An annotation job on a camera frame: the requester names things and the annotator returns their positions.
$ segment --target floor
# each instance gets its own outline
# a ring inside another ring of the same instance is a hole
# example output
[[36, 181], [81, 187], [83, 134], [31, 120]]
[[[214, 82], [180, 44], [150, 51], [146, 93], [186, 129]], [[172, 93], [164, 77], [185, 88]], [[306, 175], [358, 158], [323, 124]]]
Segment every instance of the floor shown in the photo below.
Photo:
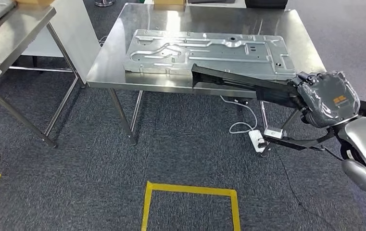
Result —
[[[303, 5], [298, 1], [291, 0], [290, 6]], [[101, 38], [125, 1], [103, 9], [91, 0], [84, 3]], [[300, 14], [311, 25], [309, 14]], [[320, 54], [326, 51], [318, 44]], [[323, 61], [332, 59], [324, 56]], [[60, 66], [63, 60], [40, 63]], [[10, 70], [0, 82], [0, 94], [45, 128], [72, 78]], [[118, 95], [131, 119], [137, 92]], [[250, 106], [262, 121], [258, 102]], [[290, 113], [267, 105], [273, 126]], [[325, 153], [283, 147], [262, 158], [247, 135], [228, 133], [231, 124], [243, 120], [253, 123], [248, 112], [216, 96], [145, 92], [139, 142], [132, 146], [107, 91], [78, 89], [52, 131], [59, 145], [52, 149], [0, 106], [0, 230], [138, 230], [148, 180], [235, 189], [243, 230], [366, 230], [366, 194], [343, 174], [339, 162]], [[296, 138], [322, 133], [300, 121], [288, 131]], [[335, 139], [325, 145], [339, 149]], [[232, 230], [230, 201], [153, 192], [148, 230]]]

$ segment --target power cord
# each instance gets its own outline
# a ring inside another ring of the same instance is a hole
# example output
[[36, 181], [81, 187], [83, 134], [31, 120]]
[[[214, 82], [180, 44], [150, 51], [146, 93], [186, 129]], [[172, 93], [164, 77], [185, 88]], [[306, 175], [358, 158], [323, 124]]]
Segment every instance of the power cord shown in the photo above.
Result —
[[330, 153], [330, 155], [332, 155], [334, 158], [343, 161], [343, 159], [341, 159], [340, 157], [336, 156], [336, 154], [334, 154], [332, 151], [330, 151], [327, 147], [323, 146], [324, 150], [326, 150], [326, 152]]
[[286, 167], [285, 167], [285, 164], [283, 163], [283, 161], [282, 161], [282, 158], [280, 157], [280, 154], [278, 154], [278, 157], [279, 157], [279, 160], [280, 160], [280, 162], [282, 163], [282, 166], [283, 166], [283, 170], [285, 171], [285, 174], [286, 174], [286, 178], [288, 179], [288, 183], [289, 183], [289, 188], [290, 188], [290, 191], [292, 192], [292, 194], [293, 194], [293, 197], [296, 199], [296, 201], [298, 202], [298, 204], [299, 204], [299, 206], [300, 207], [302, 207], [302, 209], [304, 210], [304, 211], [306, 211], [307, 213], [309, 213], [309, 214], [311, 214], [311, 215], [313, 215], [313, 216], [315, 216], [315, 217], [317, 217], [317, 218], [320, 218], [320, 219], [322, 219], [327, 225], [328, 225], [328, 227], [329, 228], [331, 228], [332, 230], [334, 230], [334, 231], [336, 231], [336, 229], [330, 224], [330, 222], [328, 222], [324, 217], [321, 217], [319, 214], [316, 214], [316, 213], [313, 213], [313, 212], [311, 212], [311, 211], [309, 211], [302, 203], [301, 203], [301, 201], [299, 200], [299, 198], [296, 196], [296, 193], [295, 193], [295, 191], [293, 190], [293, 188], [292, 188], [292, 184], [290, 183], [290, 178], [289, 178], [289, 175], [288, 175], [288, 172], [286, 171]]
[[[240, 104], [240, 103], [237, 103], [237, 102], [225, 100], [224, 97], [222, 97], [222, 96], [220, 96], [220, 97], [221, 97], [222, 101], [224, 101], [226, 103], [231, 103], [231, 104], [235, 104], [235, 105], [238, 105], [238, 106], [241, 106], [241, 107], [248, 108], [251, 111], [253, 117], [255, 118], [255, 126], [254, 127], [251, 127], [251, 125], [249, 125], [245, 122], [237, 122], [237, 123], [231, 125], [231, 127], [229, 128], [229, 133], [231, 133], [231, 134], [248, 133], [248, 132], [250, 132], [250, 131], [252, 131], [256, 128], [256, 126], [258, 125], [258, 120], [256, 119], [256, 115], [250, 107], [248, 107], [246, 105], [243, 105], [243, 104]], [[248, 130], [243, 130], [243, 131], [232, 131], [232, 128], [236, 125], [239, 125], [239, 124], [246, 125], [246, 126], [249, 127], [249, 129]]]

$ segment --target white power strip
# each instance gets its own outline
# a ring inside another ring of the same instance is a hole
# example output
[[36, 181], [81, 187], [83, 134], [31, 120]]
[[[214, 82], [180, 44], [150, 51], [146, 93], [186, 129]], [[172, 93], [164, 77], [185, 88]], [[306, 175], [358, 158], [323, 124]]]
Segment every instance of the white power strip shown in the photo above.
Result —
[[251, 138], [253, 147], [255, 148], [255, 151], [257, 153], [262, 153], [265, 150], [265, 147], [258, 147], [260, 143], [264, 143], [264, 138], [262, 137], [262, 134], [259, 130], [252, 130], [248, 132], [249, 137]]

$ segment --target robotic hand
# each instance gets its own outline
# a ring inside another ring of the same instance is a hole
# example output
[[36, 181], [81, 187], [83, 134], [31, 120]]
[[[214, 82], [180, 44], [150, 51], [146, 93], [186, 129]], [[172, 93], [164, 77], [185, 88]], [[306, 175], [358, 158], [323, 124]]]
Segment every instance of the robotic hand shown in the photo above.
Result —
[[264, 135], [268, 142], [296, 150], [315, 149], [336, 136], [341, 143], [342, 169], [366, 191], [366, 117], [359, 115], [360, 100], [343, 72], [300, 73], [288, 82], [267, 81], [194, 65], [193, 86], [209, 82], [256, 91], [257, 99], [297, 108], [302, 121], [327, 134], [316, 140], [294, 140]]

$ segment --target table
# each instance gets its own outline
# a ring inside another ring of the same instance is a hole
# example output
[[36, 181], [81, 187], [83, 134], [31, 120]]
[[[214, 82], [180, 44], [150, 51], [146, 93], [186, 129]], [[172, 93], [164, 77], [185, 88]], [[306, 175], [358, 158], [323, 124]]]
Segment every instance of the table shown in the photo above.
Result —
[[72, 72], [75, 73], [75, 80], [66, 93], [63, 101], [55, 112], [45, 132], [41, 132], [34, 124], [26, 119], [17, 109], [10, 105], [0, 96], [0, 104], [5, 107], [14, 117], [25, 126], [30, 128], [37, 136], [43, 139], [48, 146], [55, 147], [56, 143], [48, 135], [51, 132], [58, 116], [65, 103], [79, 80], [77, 71], [69, 59], [61, 41], [57, 37], [54, 28], [49, 24], [50, 19], [56, 14], [53, 7], [19, 4], [12, 11], [0, 19], [0, 75], [9, 69], [11, 64], [21, 55], [30, 42], [37, 36], [43, 27], [47, 27], [64, 58], [68, 62]]
[[[87, 75], [93, 88], [107, 88], [132, 143], [144, 90], [256, 98], [253, 91], [199, 83], [191, 77], [126, 73], [123, 60], [137, 29], [282, 36], [296, 71], [324, 72], [323, 63], [295, 10], [263, 10], [186, 6], [184, 11], [162, 11], [149, 4], [125, 4], [103, 48]], [[131, 124], [114, 89], [140, 90]]]

